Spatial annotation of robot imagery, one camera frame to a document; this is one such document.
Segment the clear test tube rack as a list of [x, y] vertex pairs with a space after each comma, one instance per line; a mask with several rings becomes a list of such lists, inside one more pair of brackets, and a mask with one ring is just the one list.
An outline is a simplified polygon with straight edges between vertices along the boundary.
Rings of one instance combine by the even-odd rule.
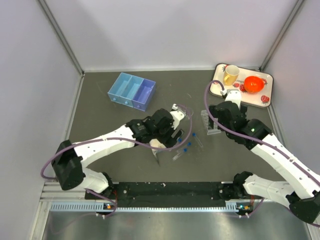
[[206, 110], [202, 110], [200, 115], [206, 130], [206, 134], [208, 136], [219, 134], [222, 132], [220, 129], [218, 129], [218, 126], [216, 125], [216, 123], [214, 123], [212, 119], [209, 117], [208, 112]]

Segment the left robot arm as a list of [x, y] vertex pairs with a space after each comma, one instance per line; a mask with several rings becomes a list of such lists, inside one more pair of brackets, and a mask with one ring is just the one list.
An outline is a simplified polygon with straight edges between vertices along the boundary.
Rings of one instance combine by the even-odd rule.
[[178, 107], [171, 111], [163, 108], [143, 119], [133, 119], [118, 129], [88, 141], [63, 141], [51, 161], [56, 179], [63, 191], [76, 187], [91, 190], [102, 198], [109, 198], [115, 189], [105, 172], [88, 168], [93, 162], [120, 150], [138, 145], [153, 150], [174, 147], [183, 131], [178, 129], [186, 114]]

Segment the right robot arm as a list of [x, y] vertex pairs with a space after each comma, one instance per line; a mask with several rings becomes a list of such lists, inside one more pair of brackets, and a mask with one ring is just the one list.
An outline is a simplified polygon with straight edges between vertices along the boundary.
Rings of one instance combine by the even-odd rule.
[[233, 180], [239, 198], [255, 195], [288, 208], [301, 221], [314, 225], [320, 216], [320, 176], [289, 152], [263, 122], [247, 119], [247, 108], [237, 90], [224, 102], [205, 105], [209, 118], [226, 136], [268, 163], [283, 181], [272, 181], [244, 171]]

